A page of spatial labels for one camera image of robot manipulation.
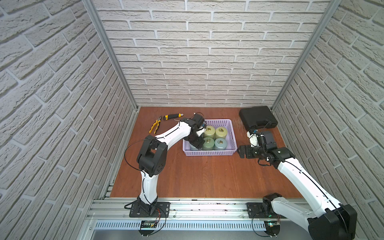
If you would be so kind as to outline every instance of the black plastic case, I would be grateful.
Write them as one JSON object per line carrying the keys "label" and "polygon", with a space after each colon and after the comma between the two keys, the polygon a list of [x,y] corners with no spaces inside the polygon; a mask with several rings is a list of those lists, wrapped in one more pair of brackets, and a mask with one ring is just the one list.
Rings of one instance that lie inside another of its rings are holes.
{"label": "black plastic case", "polygon": [[277,126],[277,120],[267,106],[243,108],[240,110],[239,115],[247,131],[251,128],[263,128],[268,122],[271,123],[266,128]]}

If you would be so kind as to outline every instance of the yellow-green cylinder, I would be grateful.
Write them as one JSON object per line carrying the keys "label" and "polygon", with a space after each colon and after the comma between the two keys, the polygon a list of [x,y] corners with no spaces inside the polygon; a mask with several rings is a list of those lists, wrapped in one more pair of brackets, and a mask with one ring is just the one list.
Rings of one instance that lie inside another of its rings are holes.
{"label": "yellow-green cylinder", "polygon": [[227,136],[228,130],[225,127],[218,127],[215,131],[215,139],[221,137],[224,138]]}
{"label": "yellow-green cylinder", "polygon": [[207,126],[207,128],[205,129],[205,132],[203,134],[204,137],[211,137],[211,138],[214,138],[215,137],[215,128],[213,126]]}
{"label": "yellow-green cylinder", "polygon": [[203,150],[213,150],[215,145],[215,140],[211,137],[203,138],[205,143],[203,143]]}

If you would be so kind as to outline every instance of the aluminum rail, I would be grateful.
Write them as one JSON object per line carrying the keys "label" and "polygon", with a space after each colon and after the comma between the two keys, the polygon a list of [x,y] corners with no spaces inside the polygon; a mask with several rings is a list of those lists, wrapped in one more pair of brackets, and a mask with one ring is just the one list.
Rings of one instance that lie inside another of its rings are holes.
{"label": "aluminum rail", "polygon": [[[86,219],[127,219],[129,211],[124,209],[136,198],[109,198],[94,200]],[[288,199],[292,203],[310,209],[305,199]],[[214,198],[159,198],[158,201],[170,202],[169,219],[174,220],[249,220],[247,202],[262,202],[263,199],[214,199]]]}
{"label": "aluminum rail", "polygon": [[291,72],[289,73],[287,80],[285,81],[283,87],[281,88],[279,94],[277,95],[277,98],[273,102],[271,107],[272,111],[279,105],[283,95],[287,91],[288,87],[291,85],[291,82],[295,78],[296,74],[299,72],[303,63],[307,60],[309,54],[311,53],[312,49],[316,45],[317,41],[319,40],[325,27],[328,25],[329,21],[331,20],[333,14],[336,12],[340,3],[341,3],[341,0],[331,0],[329,2],[327,9],[325,10],[324,14],[321,16],[319,23],[316,25],[316,28],[313,30],[311,37],[309,38],[297,62],[295,63]]}
{"label": "aluminum rail", "polygon": [[92,0],[83,0],[83,3],[85,8],[87,9],[89,17],[93,22],[93,25],[95,26],[97,33],[99,34],[100,40],[105,47],[105,51],[109,56],[112,66],[115,68],[116,74],[119,77],[122,87],[124,88],[124,91],[128,96],[129,102],[131,103],[133,110],[137,111],[137,104],[136,104],[135,98],[133,97],[131,89],[128,86],[127,80],[125,79],[125,75],[121,69],[118,58],[116,57],[116,53],[113,50],[112,44],[109,41],[107,32],[105,31],[103,22],[101,21],[101,18],[96,10],[96,7]]}

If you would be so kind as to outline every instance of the yellow pliers handle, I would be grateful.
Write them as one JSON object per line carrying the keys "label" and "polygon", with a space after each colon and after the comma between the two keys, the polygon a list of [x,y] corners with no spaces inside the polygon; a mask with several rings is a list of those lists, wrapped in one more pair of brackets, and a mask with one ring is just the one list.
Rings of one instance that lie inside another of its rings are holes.
{"label": "yellow pliers handle", "polygon": [[149,133],[152,132],[153,128],[155,127],[155,125],[157,124],[157,127],[155,129],[155,131],[153,133],[156,134],[156,131],[157,129],[159,128],[159,125],[160,125],[160,122],[161,122],[161,116],[156,120],[156,122],[152,125],[151,129],[149,130]]}

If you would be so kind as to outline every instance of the aluminum frame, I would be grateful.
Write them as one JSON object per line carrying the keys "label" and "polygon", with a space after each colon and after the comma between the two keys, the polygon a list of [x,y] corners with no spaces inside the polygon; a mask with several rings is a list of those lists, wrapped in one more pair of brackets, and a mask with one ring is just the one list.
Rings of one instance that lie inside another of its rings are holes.
{"label": "aluminum frame", "polygon": [[288,87],[291,85],[291,82],[295,78],[296,74],[299,72],[303,63],[307,60],[309,54],[311,53],[312,49],[316,45],[317,41],[319,40],[325,27],[328,25],[329,21],[331,20],[333,14],[336,12],[340,3],[341,3],[341,0],[331,0],[329,2],[327,9],[324,11],[323,15],[321,16],[319,23],[316,25],[316,28],[313,30],[311,37],[309,38],[307,44],[305,45],[303,51],[301,52],[297,62],[293,66],[290,74],[287,77],[287,80],[285,81],[283,87],[281,88],[279,94],[277,95],[277,98],[273,102],[271,107],[272,111],[280,103],[283,95],[287,91]]}
{"label": "aluminum frame", "polygon": [[115,158],[113,159],[113,164],[112,164],[111,170],[109,171],[107,178],[106,178],[105,182],[103,183],[103,188],[101,189],[101,192],[99,194],[99,199],[109,197],[106,195],[108,192],[110,193],[112,191],[112,188],[110,189],[110,191],[109,191],[109,188],[110,188],[111,184],[113,186],[113,183],[115,182],[116,176],[119,172],[121,160],[124,156],[126,146],[128,146],[128,142],[129,142],[129,139],[131,138],[131,134],[132,134],[133,128],[135,126],[138,115],[139,115],[139,111],[137,111],[137,112],[132,111],[130,119],[127,123],[127,130],[125,131],[123,137],[121,138],[121,142],[120,142],[118,151],[115,155]]}
{"label": "aluminum frame", "polygon": [[[136,200],[130,198],[110,198],[94,200],[90,206],[86,219],[79,232],[77,240],[89,240],[98,220],[143,220],[144,218],[130,218],[129,211],[124,205]],[[287,199],[291,203],[310,210],[310,206],[303,198]],[[247,202],[262,202],[256,199],[224,199],[224,198],[159,198],[158,201],[170,202],[169,220],[196,221],[238,221],[248,223]],[[255,218],[254,221],[276,221],[276,218]]]}
{"label": "aluminum frame", "polygon": [[127,80],[125,79],[125,75],[121,69],[116,53],[113,50],[112,44],[108,38],[103,22],[101,21],[99,13],[97,12],[96,6],[94,5],[92,0],[83,0],[83,3],[85,8],[87,9],[89,17],[93,22],[93,25],[95,26],[96,32],[99,34],[100,40],[105,47],[105,52],[107,52],[109,59],[112,63],[112,66],[115,68],[116,74],[119,77],[122,87],[124,88],[124,91],[128,96],[129,102],[131,103],[133,110],[137,112],[138,105],[135,101],[135,98],[132,95],[132,92],[131,92],[131,89],[129,88]]}
{"label": "aluminum frame", "polygon": [[[95,230],[140,230],[141,220],[97,220]],[[153,230],[192,230],[192,231],[266,231],[264,221],[248,219],[235,220],[163,220]]]}

